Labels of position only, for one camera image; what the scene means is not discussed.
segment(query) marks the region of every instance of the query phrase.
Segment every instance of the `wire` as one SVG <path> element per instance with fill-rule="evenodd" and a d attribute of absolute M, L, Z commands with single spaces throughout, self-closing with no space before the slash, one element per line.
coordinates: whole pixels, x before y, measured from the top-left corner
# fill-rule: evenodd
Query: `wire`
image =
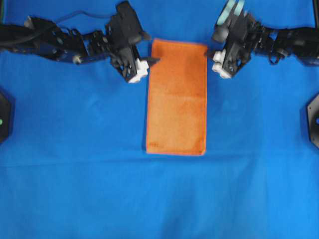
<path fill-rule="evenodd" d="M 77 15 L 80 15 L 80 14 L 83 14 L 83 15 L 86 15 L 88 17 L 92 17 L 92 18 L 100 18 L 100 19 L 107 19 L 107 18 L 110 18 L 111 15 L 98 15 L 98 14 L 92 14 L 92 13 L 88 13 L 86 11 L 74 11 L 68 15 L 65 15 L 63 17 L 60 17 L 58 18 L 55 22 L 56 23 L 59 23 L 59 22 L 62 22 L 62 21 L 65 21 L 65 20 L 68 20 L 70 18 L 73 18 Z"/>
<path fill-rule="evenodd" d="M 319 28 L 319 1 L 313 0 L 316 28 Z"/>
<path fill-rule="evenodd" d="M 0 0 L 0 23 L 2 22 L 4 17 L 4 1 Z"/>
<path fill-rule="evenodd" d="M 0 46 L 12 46 L 12 45 L 15 45 L 15 44 L 22 44 L 22 43 L 25 43 L 25 42 L 28 42 L 28 41 L 31 41 L 37 37 L 39 37 L 40 35 L 44 34 L 46 31 L 52 29 L 52 28 L 55 28 L 56 27 L 56 24 L 59 23 L 59 22 L 62 22 L 62 21 L 66 21 L 72 17 L 75 17 L 77 15 L 80 15 L 80 14 L 83 14 L 83 15 L 86 15 L 88 17 L 93 17 L 93 18 L 110 18 L 111 16 L 110 15 L 97 15 L 97 14 L 91 14 L 91 13 L 88 13 L 88 12 L 85 12 L 85 11 L 74 11 L 68 15 L 65 15 L 63 17 L 60 17 L 59 19 L 57 19 L 55 21 L 55 23 L 43 28 L 42 30 L 39 30 L 39 31 L 36 31 L 35 33 L 29 35 L 29 36 L 25 36 L 25 37 L 22 37 L 20 39 L 17 39 L 17 40 L 13 40 L 13 41 L 0 41 Z"/>

